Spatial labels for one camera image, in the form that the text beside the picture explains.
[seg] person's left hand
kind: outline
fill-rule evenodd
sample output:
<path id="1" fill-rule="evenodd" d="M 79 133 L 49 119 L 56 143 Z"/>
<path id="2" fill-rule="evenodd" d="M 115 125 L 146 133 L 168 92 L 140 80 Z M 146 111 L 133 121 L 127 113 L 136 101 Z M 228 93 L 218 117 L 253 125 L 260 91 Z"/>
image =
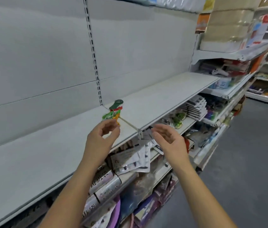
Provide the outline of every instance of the person's left hand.
<path id="1" fill-rule="evenodd" d="M 102 137 L 110 131 L 112 133 L 107 138 Z M 109 154 L 119 134 L 120 128 L 116 119 L 100 122 L 87 136 L 82 161 L 97 169 Z"/>

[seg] person's right hand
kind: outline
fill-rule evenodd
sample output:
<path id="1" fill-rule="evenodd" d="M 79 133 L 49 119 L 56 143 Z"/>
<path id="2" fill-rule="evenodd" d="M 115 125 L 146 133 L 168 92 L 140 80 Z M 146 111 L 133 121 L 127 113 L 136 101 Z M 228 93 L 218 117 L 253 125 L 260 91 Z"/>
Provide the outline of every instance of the person's right hand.
<path id="1" fill-rule="evenodd" d="M 185 140 L 174 128 L 156 124 L 152 132 L 153 138 L 163 149 L 165 157 L 174 170 L 191 167 Z"/>

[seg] purple object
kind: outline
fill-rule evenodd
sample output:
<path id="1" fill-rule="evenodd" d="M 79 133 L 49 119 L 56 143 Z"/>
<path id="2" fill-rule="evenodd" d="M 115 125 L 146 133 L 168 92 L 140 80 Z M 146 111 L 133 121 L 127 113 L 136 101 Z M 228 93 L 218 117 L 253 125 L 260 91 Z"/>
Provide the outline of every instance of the purple object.
<path id="1" fill-rule="evenodd" d="M 107 228 L 114 228 L 116 226 L 120 214 L 120 197 L 116 197 L 114 201 L 117 202 L 117 204 L 111 214 L 111 218 L 109 224 L 107 225 Z"/>

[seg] gray floor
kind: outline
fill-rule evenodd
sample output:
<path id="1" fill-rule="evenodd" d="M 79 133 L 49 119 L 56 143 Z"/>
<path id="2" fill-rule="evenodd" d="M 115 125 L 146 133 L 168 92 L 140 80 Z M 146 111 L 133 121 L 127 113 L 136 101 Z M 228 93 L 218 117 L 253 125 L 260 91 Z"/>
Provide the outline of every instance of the gray floor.
<path id="1" fill-rule="evenodd" d="M 238 227 L 268 227 L 268 104 L 246 99 L 200 177 Z M 197 227 L 180 186 L 147 227 Z"/>

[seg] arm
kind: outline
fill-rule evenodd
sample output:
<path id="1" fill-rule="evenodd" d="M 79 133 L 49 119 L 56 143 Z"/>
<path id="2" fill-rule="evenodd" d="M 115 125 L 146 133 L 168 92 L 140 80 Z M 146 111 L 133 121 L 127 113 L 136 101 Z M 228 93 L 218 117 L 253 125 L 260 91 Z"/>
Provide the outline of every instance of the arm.
<path id="1" fill-rule="evenodd" d="M 102 136 L 112 133 L 104 139 Z M 97 171 L 120 134 L 115 119 L 100 122 L 87 136 L 83 158 L 39 228 L 78 228 L 88 192 Z"/>
<path id="2" fill-rule="evenodd" d="M 156 125 L 153 137 L 161 146 L 185 192 L 200 228 L 236 227 L 228 214 L 197 175 L 189 161 L 184 138 L 168 125 Z"/>

